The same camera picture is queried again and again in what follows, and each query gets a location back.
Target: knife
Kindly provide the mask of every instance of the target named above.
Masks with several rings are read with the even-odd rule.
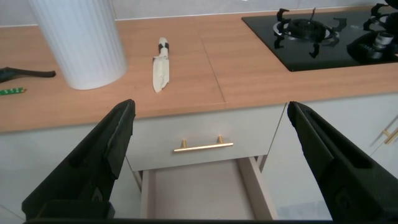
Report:
[[[159,53],[154,57],[153,84],[156,93],[169,83],[169,43],[164,37],[159,39]]]

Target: white ribbed vase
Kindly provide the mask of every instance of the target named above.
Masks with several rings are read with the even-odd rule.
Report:
[[[127,61],[108,0],[29,2],[72,88],[98,88],[125,74]]]

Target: drawer handle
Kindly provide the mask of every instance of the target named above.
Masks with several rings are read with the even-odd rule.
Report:
[[[195,147],[187,147],[187,141],[184,139],[181,143],[182,147],[179,149],[174,149],[174,152],[185,152],[185,151],[194,151],[194,150],[202,150],[202,149],[217,149],[221,147],[230,147],[233,146],[233,142],[224,143],[223,137],[218,136],[217,144],[207,145],[207,146],[195,146]]]
[[[398,128],[392,134],[390,134],[387,130],[383,130],[383,133],[387,136],[384,143],[390,144],[398,136]]]

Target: kitchen counter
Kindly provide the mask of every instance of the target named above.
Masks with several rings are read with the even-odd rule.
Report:
[[[339,11],[320,9],[320,11]],[[294,11],[291,13],[308,13]],[[0,132],[98,122],[120,101],[137,118],[398,91],[398,63],[290,72],[241,20],[275,12],[117,21],[129,70],[94,90],[68,87],[37,26],[0,29],[0,67],[55,70],[55,78],[18,78],[0,89]],[[170,83],[152,88],[159,37],[170,43]]]

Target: white tile wall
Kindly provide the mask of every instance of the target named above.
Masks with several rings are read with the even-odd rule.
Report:
[[[299,9],[314,7],[366,6],[376,3],[386,3],[383,0],[300,0]]]
[[[0,0],[0,26],[36,24],[27,0]]]
[[[383,0],[110,0],[117,19],[360,6]],[[0,0],[0,27],[36,24],[27,0]]]
[[[113,0],[118,19],[296,9],[300,0]]]

